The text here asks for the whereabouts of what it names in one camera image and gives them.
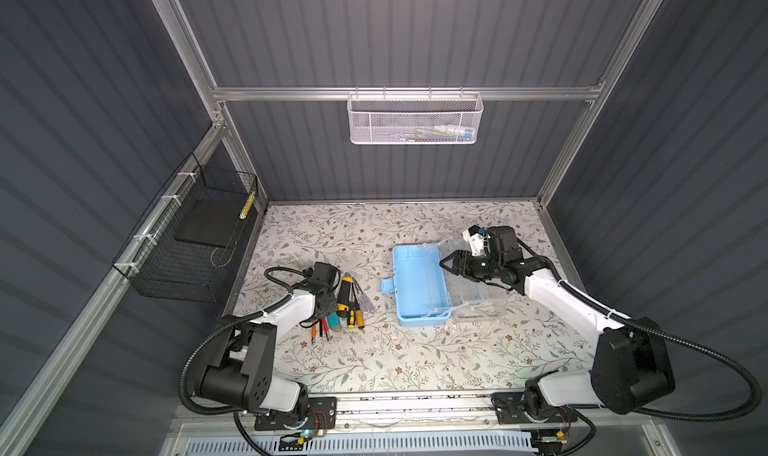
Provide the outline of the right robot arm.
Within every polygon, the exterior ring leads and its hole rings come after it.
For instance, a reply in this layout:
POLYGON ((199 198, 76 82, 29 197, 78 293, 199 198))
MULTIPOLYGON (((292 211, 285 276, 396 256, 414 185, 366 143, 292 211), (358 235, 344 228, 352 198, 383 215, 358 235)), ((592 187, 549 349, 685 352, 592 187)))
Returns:
POLYGON ((510 226, 471 226, 462 234, 467 248, 441 259, 447 272, 475 283, 516 291, 546 307, 591 345, 589 369, 554 370, 525 385, 522 406, 542 421, 566 406, 602 406, 633 412, 675 390, 665 341, 657 325, 635 321, 582 292, 533 251, 510 226))

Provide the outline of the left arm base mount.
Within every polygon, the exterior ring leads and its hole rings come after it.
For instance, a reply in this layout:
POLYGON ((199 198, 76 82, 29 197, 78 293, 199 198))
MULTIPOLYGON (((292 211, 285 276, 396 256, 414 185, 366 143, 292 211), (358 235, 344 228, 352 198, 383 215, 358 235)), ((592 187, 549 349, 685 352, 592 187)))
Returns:
POLYGON ((338 413, 336 397, 300 397, 297 407, 289 412, 270 410, 257 414, 253 429, 256 431, 329 430, 336 424, 338 413))

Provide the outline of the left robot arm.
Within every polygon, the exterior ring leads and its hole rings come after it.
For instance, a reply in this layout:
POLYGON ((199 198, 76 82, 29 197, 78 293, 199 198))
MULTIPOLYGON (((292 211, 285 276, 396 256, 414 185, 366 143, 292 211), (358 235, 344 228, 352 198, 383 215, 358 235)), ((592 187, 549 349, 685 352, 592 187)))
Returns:
POLYGON ((231 317, 207 335, 184 363, 178 396, 202 415, 247 411, 301 420, 309 412, 305 384, 274 374, 277 343, 296 326, 311 326, 337 309, 340 270, 316 262, 306 270, 275 266, 264 276, 285 290, 277 302, 231 317))

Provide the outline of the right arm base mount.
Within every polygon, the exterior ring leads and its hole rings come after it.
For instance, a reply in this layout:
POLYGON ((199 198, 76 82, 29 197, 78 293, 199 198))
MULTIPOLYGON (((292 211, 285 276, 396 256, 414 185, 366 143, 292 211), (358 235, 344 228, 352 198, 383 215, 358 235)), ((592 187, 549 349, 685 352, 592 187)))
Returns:
POLYGON ((578 420, 571 409, 553 407, 527 391, 495 392, 490 396, 492 409, 500 424, 570 423, 578 420))

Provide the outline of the blue plastic tool box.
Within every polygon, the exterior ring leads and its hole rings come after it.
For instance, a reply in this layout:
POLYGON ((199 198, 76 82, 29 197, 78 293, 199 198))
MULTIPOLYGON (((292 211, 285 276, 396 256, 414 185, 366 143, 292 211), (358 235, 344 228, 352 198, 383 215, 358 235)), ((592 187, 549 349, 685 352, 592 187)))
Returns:
POLYGON ((441 326, 452 313, 437 244, 398 245, 392 250, 393 276, 381 291, 395 296, 396 313, 406 328, 441 326))

